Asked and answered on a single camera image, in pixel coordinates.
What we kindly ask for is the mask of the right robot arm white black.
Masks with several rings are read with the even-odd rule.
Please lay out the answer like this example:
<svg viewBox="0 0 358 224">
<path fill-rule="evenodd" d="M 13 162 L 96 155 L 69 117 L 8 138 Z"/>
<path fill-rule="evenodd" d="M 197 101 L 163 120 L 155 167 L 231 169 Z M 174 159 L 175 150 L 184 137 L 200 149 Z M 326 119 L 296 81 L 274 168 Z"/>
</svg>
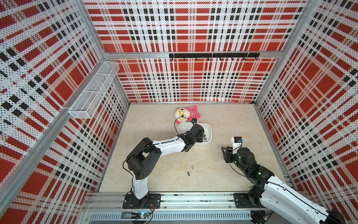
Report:
<svg viewBox="0 0 358 224">
<path fill-rule="evenodd" d="M 249 200 L 272 210 L 292 224 L 345 224 L 338 210 L 328 210 L 289 187 L 272 171 L 259 165 L 246 147 L 222 147 L 225 163 L 235 165 L 253 188 Z"/>
</svg>

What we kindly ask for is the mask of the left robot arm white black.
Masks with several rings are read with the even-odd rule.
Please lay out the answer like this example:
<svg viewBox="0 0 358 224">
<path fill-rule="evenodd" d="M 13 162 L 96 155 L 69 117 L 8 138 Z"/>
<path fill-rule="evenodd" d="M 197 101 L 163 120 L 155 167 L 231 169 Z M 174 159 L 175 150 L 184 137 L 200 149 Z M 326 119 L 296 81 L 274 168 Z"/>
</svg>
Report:
<svg viewBox="0 0 358 224">
<path fill-rule="evenodd" d="M 146 137 L 129 153 L 124 164 L 125 170 L 132 176 L 132 188 L 125 196 L 123 209 L 158 209 L 161 194 L 151 194 L 148 189 L 148 177 L 163 156 L 188 152 L 194 144 L 202 142 L 205 131 L 199 124 L 192 125 L 185 133 L 172 139 L 152 141 Z"/>
</svg>

